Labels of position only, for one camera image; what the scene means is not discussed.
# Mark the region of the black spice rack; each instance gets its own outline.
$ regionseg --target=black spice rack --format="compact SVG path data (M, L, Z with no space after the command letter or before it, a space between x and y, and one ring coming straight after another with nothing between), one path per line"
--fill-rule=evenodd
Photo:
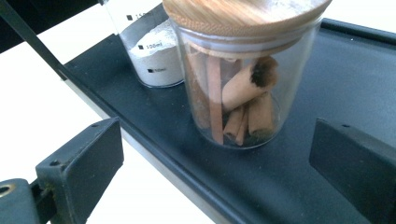
M57 69L110 117L119 117L121 127L215 221L371 220L310 165L309 157L317 118L341 121L396 147L394 34L324 20L283 129L250 150L206 141L193 124L184 84L143 86L115 35Z

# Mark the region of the bamboo lid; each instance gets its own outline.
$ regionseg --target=bamboo lid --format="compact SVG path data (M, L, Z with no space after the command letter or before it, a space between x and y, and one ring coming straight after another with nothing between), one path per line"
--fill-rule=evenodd
M163 0L171 19L206 35L271 35L316 20L332 0Z

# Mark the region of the clear glass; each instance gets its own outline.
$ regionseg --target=clear glass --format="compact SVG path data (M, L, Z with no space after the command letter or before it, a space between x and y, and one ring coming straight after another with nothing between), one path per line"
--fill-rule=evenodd
M183 81L177 38L161 0L104 2L140 82L171 87Z
M287 118L320 19L271 36L199 34L177 26L191 113L200 133L230 148L271 140Z

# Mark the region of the white table surface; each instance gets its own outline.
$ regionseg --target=white table surface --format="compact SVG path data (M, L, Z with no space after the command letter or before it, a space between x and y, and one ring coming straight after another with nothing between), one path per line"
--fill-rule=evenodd
M333 0L324 17L396 33L396 1ZM41 34L62 63L106 38L113 26L94 6ZM35 166L102 118L26 43L0 54L0 181L32 182ZM125 162L88 223L213 223L126 141Z

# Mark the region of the white powder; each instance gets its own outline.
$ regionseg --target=white powder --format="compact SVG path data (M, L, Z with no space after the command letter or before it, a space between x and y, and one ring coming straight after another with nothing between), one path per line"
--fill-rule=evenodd
M169 20L143 36L128 54L139 78L149 86L172 86L183 79L177 39Z

